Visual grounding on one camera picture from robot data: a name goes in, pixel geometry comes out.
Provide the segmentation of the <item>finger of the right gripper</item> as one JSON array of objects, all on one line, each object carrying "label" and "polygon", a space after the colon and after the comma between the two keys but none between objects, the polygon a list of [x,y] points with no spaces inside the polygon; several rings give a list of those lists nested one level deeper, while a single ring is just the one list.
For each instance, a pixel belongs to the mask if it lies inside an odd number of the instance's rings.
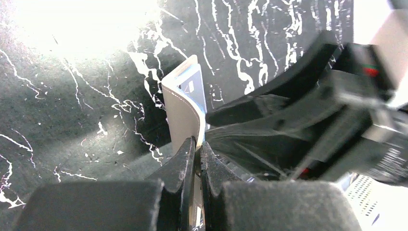
[{"label": "finger of the right gripper", "polygon": [[350,105],[290,105],[262,118],[212,126],[216,154],[266,180],[337,180],[335,165],[360,129]]}]

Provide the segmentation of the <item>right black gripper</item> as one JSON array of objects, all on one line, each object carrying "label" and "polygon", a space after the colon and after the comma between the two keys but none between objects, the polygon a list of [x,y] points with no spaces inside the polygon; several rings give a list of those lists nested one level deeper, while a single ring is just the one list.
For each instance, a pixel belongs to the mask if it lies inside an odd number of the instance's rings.
[{"label": "right black gripper", "polygon": [[[322,30],[305,54],[267,84],[206,114],[220,127],[268,116],[313,89],[338,48]],[[408,115],[387,107],[383,68],[371,45],[349,43],[329,72],[325,98],[342,108],[305,158],[296,177],[334,181],[356,173],[392,186],[408,184]]]}]

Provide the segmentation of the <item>silver metal card holder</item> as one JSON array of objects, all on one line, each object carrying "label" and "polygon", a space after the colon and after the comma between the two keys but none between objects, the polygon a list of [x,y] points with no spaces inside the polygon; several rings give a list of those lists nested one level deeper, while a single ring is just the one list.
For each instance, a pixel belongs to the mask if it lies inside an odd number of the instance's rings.
[{"label": "silver metal card holder", "polygon": [[166,115],[176,157],[184,157],[181,194],[181,230],[192,231],[199,227],[204,212],[200,189],[200,158],[197,153],[205,141],[205,112],[177,87],[177,78],[189,68],[201,70],[197,56],[191,55],[162,80],[162,90],[166,105]]}]

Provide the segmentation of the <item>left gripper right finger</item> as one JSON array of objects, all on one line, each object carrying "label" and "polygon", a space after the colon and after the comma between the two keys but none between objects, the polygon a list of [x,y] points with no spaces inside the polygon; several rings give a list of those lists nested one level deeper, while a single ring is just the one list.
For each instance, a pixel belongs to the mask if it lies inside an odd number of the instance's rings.
[{"label": "left gripper right finger", "polygon": [[204,142],[200,148],[208,231],[359,231],[344,193],[324,181],[241,180]]}]

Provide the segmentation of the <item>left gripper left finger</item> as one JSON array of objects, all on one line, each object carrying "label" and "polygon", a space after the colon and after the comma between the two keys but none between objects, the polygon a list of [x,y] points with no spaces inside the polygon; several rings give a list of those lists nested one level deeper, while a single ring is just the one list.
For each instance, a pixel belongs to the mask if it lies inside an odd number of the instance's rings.
[{"label": "left gripper left finger", "polygon": [[37,189],[15,231],[190,231],[196,142],[145,180],[49,184]]}]

